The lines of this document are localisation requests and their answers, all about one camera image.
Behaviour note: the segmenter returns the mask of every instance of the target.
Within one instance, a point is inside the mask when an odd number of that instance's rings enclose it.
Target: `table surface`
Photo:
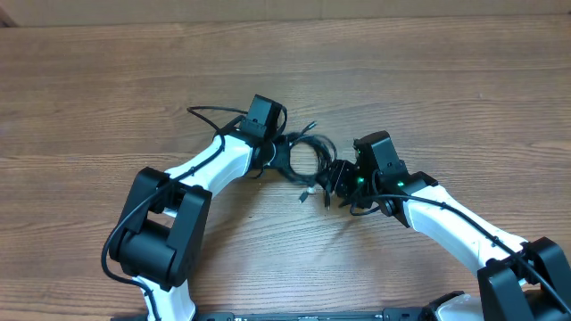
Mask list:
[[[247,109],[254,94],[288,107],[289,131],[317,120],[341,158],[354,160],[353,138],[387,130],[410,171],[571,253],[571,16],[1,29],[0,42],[2,320],[145,311],[99,263],[133,177],[209,144],[187,105]],[[190,280],[202,311],[377,310],[477,293],[427,237],[382,214],[327,211],[321,193],[299,204],[302,190],[268,173],[217,196]]]

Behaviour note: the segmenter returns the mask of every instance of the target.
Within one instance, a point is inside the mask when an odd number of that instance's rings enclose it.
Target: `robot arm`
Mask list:
[[[471,210],[456,202],[444,187],[427,186],[412,196],[445,202],[472,218],[479,226],[496,235],[515,252],[523,250],[522,243],[527,241],[517,235],[504,232],[483,220]],[[410,227],[437,241],[446,251],[460,261],[474,276],[484,268],[489,259],[505,259],[509,256],[491,240],[471,226],[465,219],[432,204],[417,201],[403,203],[404,216]]]
[[[146,168],[137,174],[121,214],[121,224],[114,230],[117,236],[109,241],[109,254],[121,264],[125,274],[152,291],[162,321],[195,319],[187,278],[202,247],[211,198],[250,169],[266,167],[284,171],[289,166],[292,142],[277,139],[285,126],[277,128],[281,111],[286,115],[283,106],[256,95],[240,127],[227,128],[222,134],[226,142],[224,150],[193,175],[180,181],[176,179],[218,151],[220,136],[215,136],[210,147],[183,165],[164,173]],[[375,209],[362,213],[353,210],[369,209],[377,202],[386,216],[395,217],[406,227],[434,239],[465,265],[477,277],[482,296],[480,300],[455,292],[424,308],[385,309],[364,319],[378,321],[379,318],[405,316],[403,320],[423,321],[571,319],[571,312],[565,311],[571,304],[571,269],[555,243],[547,238],[528,243],[504,232],[456,202],[429,175],[423,172],[409,174],[386,132],[355,140],[354,148],[357,152],[355,164],[347,160],[328,160],[327,168],[309,180],[324,188],[326,206],[332,192],[344,198],[342,205],[351,204],[353,215],[373,212]],[[167,186],[169,190],[164,195],[141,206],[149,195]],[[147,219],[149,211],[175,218],[172,227]],[[128,214],[135,215],[128,222],[123,221]],[[529,273],[525,264],[531,264],[535,274]],[[547,285],[555,290],[545,292],[545,281],[537,276],[547,280]],[[521,289],[525,282],[537,284],[540,281],[543,287],[539,292]],[[553,300],[554,291],[560,297],[559,302]],[[148,295],[145,302],[151,311]],[[224,314],[222,319],[227,320],[228,316],[232,315]],[[289,320],[292,316],[283,317]],[[153,313],[146,318],[155,320]]]
[[[569,320],[571,269],[563,251],[551,240],[529,243],[478,217],[455,201],[429,175],[409,174],[391,137],[378,132],[356,140],[357,163],[344,185],[357,197],[352,207],[379,209],[406,227],[434,239],[476,276],[480,298],[453,295],[431,304],[422,320]],[[539,291],[521,285],[541,283]]]
[[[190,299],[187,277],[199,256],[204,227],[211,199],[232,180],[244,176],[250,169],[267,162],[272,154],[261,153],[278,132],[277,118],[283,106],[256,95],[252,106],[240,121],[239,128],[225,128],[222,139],[215,136],[212,144],[185,164],[166,170],[141,170],[133,182],[116,237],[110,240],[111,258],[121,264],[123,272],[145,284],[151,295],[141,290],[149,311],[151,298],[161,320],[190,321],[195,314]],[[199,167],[215,152],[218,156]],[[177,180],[193,171],[194,174]],[[159,188],[169,189],[156,200],[145,204],[144,199]],[[147,219],[148,212],[164,213],[175,218],[171,228]],[[155,320],[153,313],[148,320]]]

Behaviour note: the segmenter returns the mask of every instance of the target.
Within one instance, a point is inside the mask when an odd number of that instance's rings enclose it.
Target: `wire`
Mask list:
[[[305,133],[317,126],[317,122],[312,121],[301,132],[294,132],[285,135],[285,143],[288,144],[290,157],[287,164],[279,168],[279,172],[290,182],[298,185],[314,186],[319,175],[329,171],[331,164],[337,159],[337,148],[335,144],[323,135],[306,135]],[[317,155],[318,170],[313,174],[299,174],[295,172],[291,164],[291,150],[299,143],[309,145]]]
[[[532,267],[529,263],[527,263],[525,260],[523,260],[521,258],[521,256],[518,255],[515,251],[511,250],[510,247],[508,247],[508,245],[506,245],[504,242],[502,242],[498,236],[492,235],[490,232],[488,232],[485,228],[483,228],[482,226],[477,224],[471,217],[469,217],[467,214],[465,214],[461,210],[458,210],[458,209],[452,207],[451,205],[448,205],[445,202],[438,202],[438,201],[430,200],[430,199],[423,198],[423,197],[398,195],[398,194],[372,195],[372,196],[361,198],[360,201],[369,202],[369,201],[386,200],[386,199],[400,199],[400,200],[404,200],[404,201],[423,202],[426,204],[431,204],[431,205],[440,207],[441,209],[444,209],[444,210],[449,210],[452,213],[463,218],[473,228],[475,228],[478,232],[482,233],[482,235],[484,235],[486,238],[490,239],[494,244],[499,246],[501,249],[503,249],[505,252],[507,252],[512,258],[514,258],[519,264],[521,264],[522,267],[524,267],[536,280],[539,281],[539,283],[542,285],[542,287],[545,289],[545,291],[550,294],[552,299],[555,300],[558,303],[558,305],[565,312],[568,313],[569,316],[571,316],[571,308],[559,296],[559,294],[555,291],[555,289],[553,289],[553,287],[539,274],[539,272],[537,272],[535,270],[534,267]]]
[[[284,130],[286,130],[287,108],[284,106],[281,106],[280,110],[284,113],[284,121],[282,122],[282,125],[277,129],[276,134],[273,137],[271,137],[272,141],[276,140],[278,137],[280,137],[282,134],[284,134]]]
[[[204,122],[206,122],[208,125],[210,125],[211,127],[214,128],[214,130],[220,134],[220,128],[218,126],[216,126],[216,124],[214,124],[211,120],[207,119],[206,117],[204,117],[203,115],[195,112],[195,109],[212,109],[212,108],[193,108],[193,107],[189,107],[187,110],[188,112],[192,113],[193,115],[195,115],[196,117],[198,117],[199,119],[203,120]],[[115,227],[113,228],[112,232],[109,234],[109,236],[107,237],[107,241],[105,241],[105,244],[103,245],[103,249],[101,251],[101,267],[103,269],[103,272],[110,277],[111,279],[124,283],[124,284],[131,284],[131,285],[135,285],[140,287],[141,289],[143,289],[145,291],[145,296],[149,297],[149,301],[151,302],[151,308],[153,311],[153,315],[155,320],[160,321],[161,318],[159,317],[159,311],[157,310],[157,305],[156,305],[156,301],[154,299],[153,296],[153,291],[144,283],[142,282],[138,282],[135,280],[131,280],[131,279],[127,279],[125,277],[121,277],[121,276],[117,276],[116,274],[114,274],[109,267],[107,266],[107,253],[109,252],[109,248],[111,246],[111,240],[113,239],[113,237],[115,237],[115,235],[117,234],[117,232],[122,229],[130,220],[130,218],[132,218],[135,213],[137,213],[139,210],[141,210],[143,208],[143,206],[145,206],[147,203],[154,201],[158,196],[162,195],[164,192],[166,192],[169,188],[171,188],[174,184],[176,184],[177,182],[181,181],[182,179],[189,177],[191,175],[193,175],[196,171],[198,171],[199,169],[203,168],[204,166],[206,166],[208,163],[210,163],[211,161],[213,161],[215,158],[217,158],[223,151],[224,151],[224,147],[226,146],[226,140],[224,139],[224,135],[219,135],[220,136],[220,147],[216,150],[216,152],[214,152],[211,156],[209,156],[206,160],[203,160],[202,162],[200,162],[198,165],[192,167],[191,169],[189,169],[187,172],[172,178],[171,180],[169,180],[169,182],[167,182],[166,184],[162,185],[161,187],[157,188],[157,190],[152,193],[151,195],[149,195],[147,198],[145,198],[142,202],[140,202],[128,215],[126,215],[121,222]]]
[[[239,112],[241,114],[247,114],[248,111],[243,111],[237,108],[230,108],[230,107],[220,107],[220,106],[190,106],[187,107],[186,110],[188,112],[191,111],[199,111],[199,110],[213,110],[213,111],[232,111],[232,112]]]

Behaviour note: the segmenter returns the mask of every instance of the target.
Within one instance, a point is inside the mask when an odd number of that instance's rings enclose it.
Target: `wall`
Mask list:
[[[553,14],[571,0],[0,0],[15,25]]]

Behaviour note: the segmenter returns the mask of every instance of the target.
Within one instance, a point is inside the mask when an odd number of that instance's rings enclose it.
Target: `wood grain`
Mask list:
[[[144,311],[98,260],[134,175],[209,143],[185,106],[247,109],[254,94],[288,107],[289,130],[317,120],[342,158],[353,138],[388,130],[411,171],[493,224],[571,252],[570,30],[564,15],[0,30],[0,319]],[[191,280],[202,311],[380,309],[477,292],[423,235],[327,211],[319,193],[300,205],[301,192],[268,173],[217,197]]]

